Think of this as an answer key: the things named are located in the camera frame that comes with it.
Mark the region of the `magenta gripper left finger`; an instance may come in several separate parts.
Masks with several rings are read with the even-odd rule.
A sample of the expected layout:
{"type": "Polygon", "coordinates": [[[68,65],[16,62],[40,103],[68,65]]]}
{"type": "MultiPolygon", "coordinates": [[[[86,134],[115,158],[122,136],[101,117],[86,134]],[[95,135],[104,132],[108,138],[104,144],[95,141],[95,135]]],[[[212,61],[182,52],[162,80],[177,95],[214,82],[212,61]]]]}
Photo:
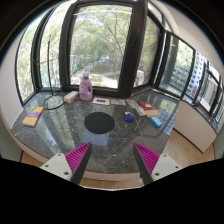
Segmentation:
{"type": "Polygon", "coordinates": [[[91,143],[86,143],[66,154],[55,154],[41,169],[79,185],[91,153],[91,143]]]}

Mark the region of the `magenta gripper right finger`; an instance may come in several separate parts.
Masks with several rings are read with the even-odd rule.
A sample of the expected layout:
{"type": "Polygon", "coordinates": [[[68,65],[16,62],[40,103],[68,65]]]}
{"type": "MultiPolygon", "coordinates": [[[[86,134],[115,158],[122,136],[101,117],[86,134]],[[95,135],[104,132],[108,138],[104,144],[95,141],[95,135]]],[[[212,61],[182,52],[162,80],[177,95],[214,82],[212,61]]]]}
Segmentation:
{"type": "Polygon", "coordinates": [[[138,143],[133,144],[133,154],[144,185],[182,169],[168,154],[159,155],[138,143]]]}

